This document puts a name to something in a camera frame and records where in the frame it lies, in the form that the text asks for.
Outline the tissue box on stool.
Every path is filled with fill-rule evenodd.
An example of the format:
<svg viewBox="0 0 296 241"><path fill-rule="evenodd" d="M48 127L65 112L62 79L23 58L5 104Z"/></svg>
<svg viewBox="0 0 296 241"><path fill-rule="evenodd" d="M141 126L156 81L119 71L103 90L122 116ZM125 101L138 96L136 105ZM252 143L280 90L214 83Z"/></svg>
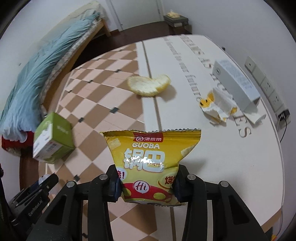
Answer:
<svg viewBox="0 0 296 241"><path fill-rule="evenodd" d="M170 11L164 15L164 21L171 27L184 27L188 25L188 18L175 13L174 11Z"/></svg>

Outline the checkered table cloth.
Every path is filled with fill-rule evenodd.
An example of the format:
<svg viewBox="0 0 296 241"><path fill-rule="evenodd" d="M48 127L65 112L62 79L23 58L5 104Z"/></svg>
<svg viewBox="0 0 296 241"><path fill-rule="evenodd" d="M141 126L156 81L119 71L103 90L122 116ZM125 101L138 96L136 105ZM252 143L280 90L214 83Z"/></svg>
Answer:
<svg viewBox="0 0 296 241"><path fill-rule="evenodd" d="M103 131L157 131L199 128L199 144L182 163L207 182L228 181L263 230L280 219L284 194L283 160L273 115L252 124L240 111L217 123L199 106L224 86L213 75L216 60L230 56L200 35L168 36L119 47L76 67L62 81L55 111L73 125L74 152L39 173L56 173L56 191L70 181L91 181L113 160ZM154 97L130 91L127 78L167 75L170 85Z"/></svg>

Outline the red bed sheet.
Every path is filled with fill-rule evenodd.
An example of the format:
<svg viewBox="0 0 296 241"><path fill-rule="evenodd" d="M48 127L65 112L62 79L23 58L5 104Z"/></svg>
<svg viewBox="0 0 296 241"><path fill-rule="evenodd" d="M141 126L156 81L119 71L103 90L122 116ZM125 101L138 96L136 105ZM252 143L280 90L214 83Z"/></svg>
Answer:
<svg viewBox="0 0 296 241"><path fill-rule="evenodd" d="M33 132L26 132L27 138L26 140L21 143L20 141L10 141L6 140L3 136L1 136L1 147L15 156L21 156L22 151L33 148L34 143L34 133Z"/></svg>

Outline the grey white carton box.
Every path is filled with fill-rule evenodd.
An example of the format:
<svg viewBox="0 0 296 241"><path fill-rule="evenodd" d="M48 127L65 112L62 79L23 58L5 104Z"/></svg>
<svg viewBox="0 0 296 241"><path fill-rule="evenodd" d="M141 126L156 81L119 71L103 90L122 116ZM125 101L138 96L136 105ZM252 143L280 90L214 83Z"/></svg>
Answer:
<svg viewBox="0 0 296 241"><path fill-rule="evenodd" d="M249 78L229 60L216 60L213 74L226 90L232 95L238 108L252 124L266 118L257 106L260 94Z"/></svg>

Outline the wooden bed frame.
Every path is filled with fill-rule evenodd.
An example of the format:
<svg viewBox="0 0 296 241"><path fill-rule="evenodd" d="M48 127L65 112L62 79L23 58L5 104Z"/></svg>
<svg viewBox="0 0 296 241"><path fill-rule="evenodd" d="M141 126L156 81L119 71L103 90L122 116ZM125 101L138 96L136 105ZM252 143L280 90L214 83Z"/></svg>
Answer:
<svg viewBox="0 0 296 241"><path fill-rule="evenodd" d="M108 37L111 36L109 28L103 18L95 20L90 29L74 43L70 50L55 65L40 94L41 110L44 115L49 111L55 92L64 77L70 72L89 42L94 39L95 35L101 30L103 30Z"/></svg>

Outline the light blue duvet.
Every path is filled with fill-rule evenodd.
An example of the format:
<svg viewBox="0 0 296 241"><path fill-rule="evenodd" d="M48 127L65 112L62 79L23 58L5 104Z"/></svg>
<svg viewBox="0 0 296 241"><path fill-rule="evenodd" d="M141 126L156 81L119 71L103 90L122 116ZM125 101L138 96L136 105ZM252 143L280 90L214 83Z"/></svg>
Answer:
<svg viewBox="0 0 296 241"><path fill-rule="evenodd" d="M1 135L6 140L25 142L27 132L35 132L42 122L41 92L56 64L99 17L94 12L77 20L45 44L19 73L1 114Z"/></svg>

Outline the crumpled white yellow wrapper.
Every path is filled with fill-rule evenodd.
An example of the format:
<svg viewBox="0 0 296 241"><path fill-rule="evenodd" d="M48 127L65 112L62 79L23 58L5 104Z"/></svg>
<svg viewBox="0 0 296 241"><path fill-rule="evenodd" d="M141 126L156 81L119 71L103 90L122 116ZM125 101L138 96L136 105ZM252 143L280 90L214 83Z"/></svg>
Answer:
<svg viewBox="0 0 296 241"><path fill-rule="evenodd" d="M213 88L206 98L200 99L200 108L211 116L218 123L226 122L227 119L238 111L238 106L232 98L232 95Z"/></svg>

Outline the yellow Guoba snack bag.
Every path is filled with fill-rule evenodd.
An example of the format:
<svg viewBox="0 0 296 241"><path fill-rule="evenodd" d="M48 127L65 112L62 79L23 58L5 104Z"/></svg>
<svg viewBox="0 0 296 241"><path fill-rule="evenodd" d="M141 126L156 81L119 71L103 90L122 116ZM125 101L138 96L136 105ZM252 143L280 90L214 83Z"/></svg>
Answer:
<svg viewBox="0 0 296 241"><path fill-rule="evenodd" d="M199 143L200 129L101 132L111 152L125 202L178 206L172 185L179 163Z"/></svg>

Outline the yellow pomelo peel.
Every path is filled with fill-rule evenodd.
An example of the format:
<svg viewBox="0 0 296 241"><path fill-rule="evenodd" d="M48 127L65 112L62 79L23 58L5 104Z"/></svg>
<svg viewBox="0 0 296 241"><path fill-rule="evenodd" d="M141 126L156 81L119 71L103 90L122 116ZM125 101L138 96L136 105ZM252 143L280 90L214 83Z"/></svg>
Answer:
<svg viewBox="0 0 296 241"><path fill-rule="evenodd" d="M143 76L131 76L127 78L127 85L130 91L144 97L154 97L162 93L170 83L171 79L164 74L157 78Z"/></svg>

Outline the white wall power strip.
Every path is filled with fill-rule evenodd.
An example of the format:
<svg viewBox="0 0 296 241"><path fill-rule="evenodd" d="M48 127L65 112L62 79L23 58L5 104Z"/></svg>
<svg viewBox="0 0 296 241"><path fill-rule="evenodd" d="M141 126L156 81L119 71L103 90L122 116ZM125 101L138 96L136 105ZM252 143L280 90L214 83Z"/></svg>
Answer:
<svg viewBox="0 0 296 241"><path fill-rule="evenodd" d="M288 110L283 97L276 89L276 85L267 77L267 75L259 68L259 66L247 56L245 60L245 67L250 72L256 83L267 98L276 116L279 129L283 129L285 124L291 122L290 114L285 117L285 120L280 120L280 115Z"/></svg>

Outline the green white medicine box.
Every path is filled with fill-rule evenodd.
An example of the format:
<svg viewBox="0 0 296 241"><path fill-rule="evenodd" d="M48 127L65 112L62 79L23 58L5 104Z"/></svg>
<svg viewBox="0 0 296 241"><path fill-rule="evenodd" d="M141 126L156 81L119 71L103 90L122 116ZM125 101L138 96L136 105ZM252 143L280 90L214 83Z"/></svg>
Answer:
<svg viewBox="0 0 296 241"><path fill-rule="evenodd" d="M33 158L54 164L75 149L69 121L52 112L34 133Z"/></svg>

